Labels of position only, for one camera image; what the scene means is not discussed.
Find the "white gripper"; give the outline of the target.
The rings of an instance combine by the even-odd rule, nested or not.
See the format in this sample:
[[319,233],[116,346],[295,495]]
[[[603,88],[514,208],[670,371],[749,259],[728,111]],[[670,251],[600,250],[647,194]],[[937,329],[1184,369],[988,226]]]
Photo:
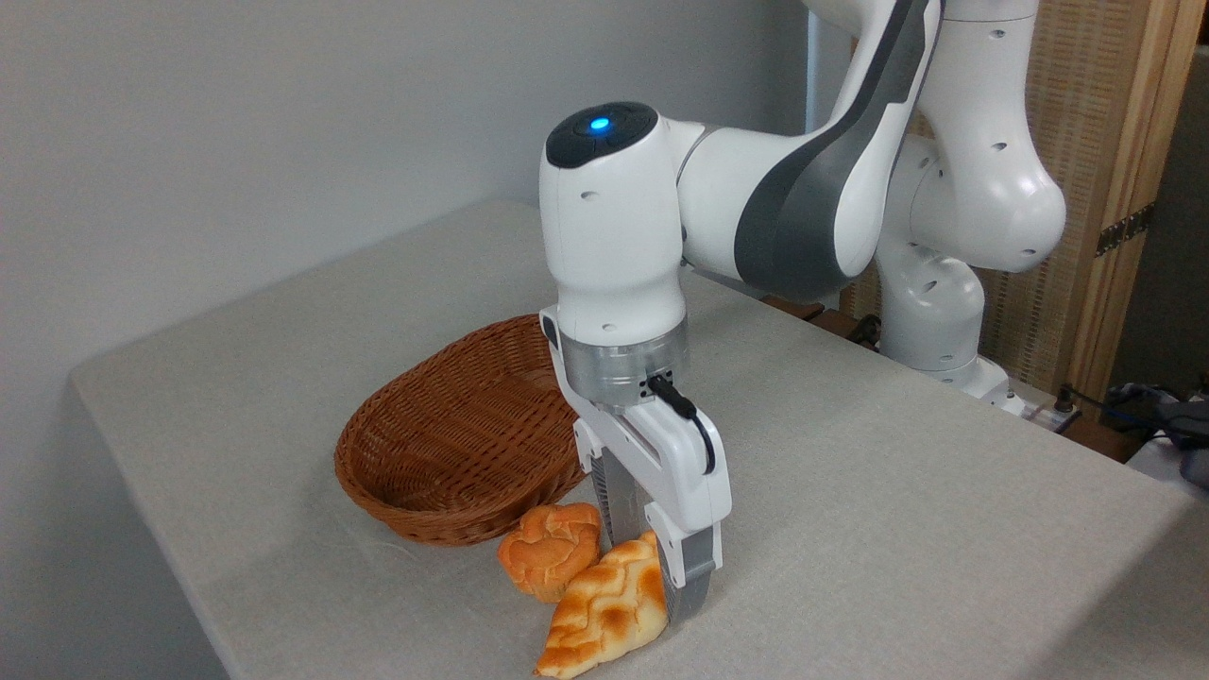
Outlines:
[[731,509],[721,434],[679,392],[688,322],[644,342],[596,346],[566,335],[556,307],[545,307],[540,332],[578,417],[580,468],[609,551],[654,530],[669,626],[679,627],[707,603],[722,564],[721,521]]

